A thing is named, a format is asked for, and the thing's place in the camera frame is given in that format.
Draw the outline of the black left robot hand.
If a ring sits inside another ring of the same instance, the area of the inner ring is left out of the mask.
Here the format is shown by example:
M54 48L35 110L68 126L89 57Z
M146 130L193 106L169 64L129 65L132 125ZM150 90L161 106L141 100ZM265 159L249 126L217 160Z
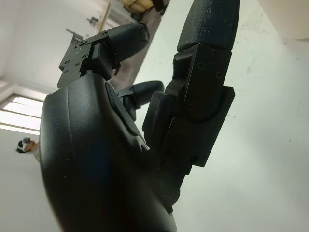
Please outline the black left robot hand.
M148 44L143 23L69 45L40 127L42 178L63 231L177 230L172 207L182 182L192 166L205 166L235 96L224 81L239 6L193 2L167 86L109 83Z

